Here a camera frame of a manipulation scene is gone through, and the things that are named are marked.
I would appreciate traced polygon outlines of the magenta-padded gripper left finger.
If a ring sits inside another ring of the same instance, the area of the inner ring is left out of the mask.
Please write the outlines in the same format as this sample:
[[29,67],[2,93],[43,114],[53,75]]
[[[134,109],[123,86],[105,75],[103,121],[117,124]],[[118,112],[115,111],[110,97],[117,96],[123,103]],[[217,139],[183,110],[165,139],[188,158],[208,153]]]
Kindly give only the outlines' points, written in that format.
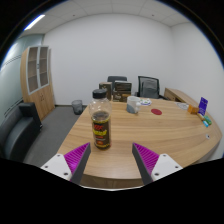
[[90,153],[90,144],[86,143],[65,155],[55,154],[49,161],[42,165],[41,168],[79,185]]

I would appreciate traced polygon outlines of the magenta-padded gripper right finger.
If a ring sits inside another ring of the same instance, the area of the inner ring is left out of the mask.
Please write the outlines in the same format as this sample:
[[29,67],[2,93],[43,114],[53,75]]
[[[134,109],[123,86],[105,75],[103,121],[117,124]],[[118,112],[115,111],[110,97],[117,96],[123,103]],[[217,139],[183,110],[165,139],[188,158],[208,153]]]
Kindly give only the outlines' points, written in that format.
[[182,169],[168,154],[157,154],[137,143],[132,145],[132,154],[144,185]]

